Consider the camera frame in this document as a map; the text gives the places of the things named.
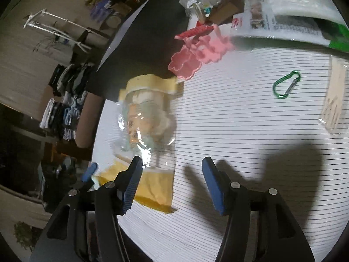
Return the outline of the sunflower toy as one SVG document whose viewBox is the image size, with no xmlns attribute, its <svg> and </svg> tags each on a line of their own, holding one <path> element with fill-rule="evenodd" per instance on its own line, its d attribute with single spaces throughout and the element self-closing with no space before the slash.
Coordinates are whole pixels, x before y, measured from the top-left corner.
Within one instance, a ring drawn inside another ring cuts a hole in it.
<svg viewBox="0 0 349 262">
<path fill-rule="evenodd" d="M 135 200 L 143 206 L 171 214 L 175 178 L 176 119 L 172 102 L 178 96 L 177 78 L 144 74 L 130 79 L 116 103 L 116 138 L 113 164 L 98 172 L 99 185 L 113 181 L 138 156 L 142 176 Z"/>
</svg>

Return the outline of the green carabiner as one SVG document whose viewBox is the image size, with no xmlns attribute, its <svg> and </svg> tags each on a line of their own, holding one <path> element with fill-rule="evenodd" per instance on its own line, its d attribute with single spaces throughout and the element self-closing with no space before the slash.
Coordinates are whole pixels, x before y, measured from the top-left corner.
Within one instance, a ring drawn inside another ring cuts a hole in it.
<svg viewBox="0 0 349 262">
<path fill-rule="evenodd" d="M 292 70 L 274 82 L 272 86 L 273 95 L 278 99 L 288 98 L 295 86 L 301 81 L 301 78 L 301 73 L 298 70 Z"/>
</svg>

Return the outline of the wooden sticks packet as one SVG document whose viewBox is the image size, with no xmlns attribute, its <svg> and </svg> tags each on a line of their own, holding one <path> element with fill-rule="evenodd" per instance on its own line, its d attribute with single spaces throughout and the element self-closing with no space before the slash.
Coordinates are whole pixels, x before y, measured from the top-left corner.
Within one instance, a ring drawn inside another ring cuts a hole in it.
<svg viewBox="0 0 349 262">
<path fill-rule="evenodd" d="M 332 135 L 340 135 L 346 128 L 344 119 L 348 63 L 331 56 L 327 91 L 318 121 Z"/>
</svg>

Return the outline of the pink cookie cutters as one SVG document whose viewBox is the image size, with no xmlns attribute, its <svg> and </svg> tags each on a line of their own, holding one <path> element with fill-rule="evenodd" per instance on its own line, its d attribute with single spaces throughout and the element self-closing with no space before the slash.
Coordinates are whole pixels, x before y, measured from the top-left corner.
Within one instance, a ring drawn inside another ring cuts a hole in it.
<svg viewBox="0 0 349 262">
<path fill-rule="evenodd" d="M 191 79 L 203 64 L 217 63 L 235 49 L 231 39 L 224 36 L 217 24 L 200 25 L 174 37 L 183 42 L 182 48 L 170 59 L 168 70 L 182 80 Z"/>
</svg>

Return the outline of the green board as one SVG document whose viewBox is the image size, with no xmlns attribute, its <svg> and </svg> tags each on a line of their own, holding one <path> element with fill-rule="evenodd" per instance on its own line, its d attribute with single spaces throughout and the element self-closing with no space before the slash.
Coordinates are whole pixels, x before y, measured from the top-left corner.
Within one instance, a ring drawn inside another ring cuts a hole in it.
<svg viewBox="0 0 349 262">
<path fill-rule="evenodd" d="M 323 37 L 329 42 L 327 47 L 348 53 L 348 28 L 328 20 L 315 18 Z"/>
</svg>

